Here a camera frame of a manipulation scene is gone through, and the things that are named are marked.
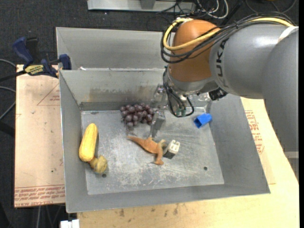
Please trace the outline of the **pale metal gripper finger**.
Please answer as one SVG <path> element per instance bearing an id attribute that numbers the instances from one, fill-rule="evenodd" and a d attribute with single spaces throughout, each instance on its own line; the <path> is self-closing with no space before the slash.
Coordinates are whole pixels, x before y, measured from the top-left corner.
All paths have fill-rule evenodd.
<path id="1" fill-rule="evenodd" d="M 161 129 L 164 122 L 165 122 L 164 111 L 157 111 L 152 118 L 149 136 L 154 138 L 157 132 Z"/>
<path id="2" fill-rule="evenodd" d="M 153 108 L 163 109 L 167 105 L 167 92 L 163 85 L 157 85 L 153 99 L 151 100 L 151 106 Z"/>

